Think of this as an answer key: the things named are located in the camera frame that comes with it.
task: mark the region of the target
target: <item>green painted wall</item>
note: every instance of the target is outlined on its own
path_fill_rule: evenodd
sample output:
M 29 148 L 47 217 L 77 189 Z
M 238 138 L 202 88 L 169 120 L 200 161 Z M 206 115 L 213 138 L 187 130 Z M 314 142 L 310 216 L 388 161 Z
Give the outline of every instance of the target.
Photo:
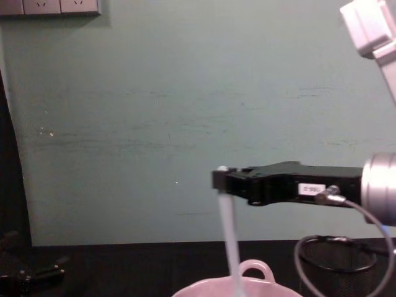
M 218 165 L 395 151 L 396 109 L 345 3 L 117 0 L 2 21 L 34 243 L 219 240 Z M 241 239 L 377 236 L 330 207 L 239 201 L 238 223 Z

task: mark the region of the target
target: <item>cable connector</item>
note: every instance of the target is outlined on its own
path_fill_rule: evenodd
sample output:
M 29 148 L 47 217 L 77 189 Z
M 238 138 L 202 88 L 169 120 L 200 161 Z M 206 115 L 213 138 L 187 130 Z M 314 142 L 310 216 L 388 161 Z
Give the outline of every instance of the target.
M 347 198 L 339 195 L 340 188 L 337 186 L 330 186 L 323 192 L 315 196 L 315 202 L 319 205 L 342 205 Z

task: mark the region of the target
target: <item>power socket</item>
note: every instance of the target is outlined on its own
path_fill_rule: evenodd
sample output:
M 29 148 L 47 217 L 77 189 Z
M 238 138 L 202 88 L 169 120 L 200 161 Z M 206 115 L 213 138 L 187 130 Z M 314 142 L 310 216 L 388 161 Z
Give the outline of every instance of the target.
M 60 14 L 59 0 L 24 0 L 25 14 Z
M 0 0 L 0 15 L 24 14 L 22 0 Z
M 61 0 L 62 14 L 100 14 L 100 0 Z

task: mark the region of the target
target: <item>mesh wire basket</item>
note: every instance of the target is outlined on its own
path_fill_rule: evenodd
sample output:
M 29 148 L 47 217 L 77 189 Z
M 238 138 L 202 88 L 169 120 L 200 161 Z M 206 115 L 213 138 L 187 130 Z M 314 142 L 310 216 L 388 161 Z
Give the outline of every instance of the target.
M 351 239 L 318 236 L 300 250 L 305 274 L 328 297 L 367 296 L 375 289 L 376 255 L 364 252 Z M 304 297 L 315 295 L 300 283 Z

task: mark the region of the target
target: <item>pink bowl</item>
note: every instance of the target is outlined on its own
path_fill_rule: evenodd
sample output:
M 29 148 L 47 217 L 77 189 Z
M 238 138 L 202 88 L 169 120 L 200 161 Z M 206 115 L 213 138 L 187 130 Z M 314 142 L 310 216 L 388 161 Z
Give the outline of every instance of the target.
M 247 260 L 239 265 L 241 275 L 248 269 L 260 270 L 265 280 L 243 277 L 247 297 L 301 297 L 293 290 L 275 282 L 270 267 L 259 260 Z M 173 297 L 234 297 L 231 277 L 210 278 L 194 283 L 173 295 Z

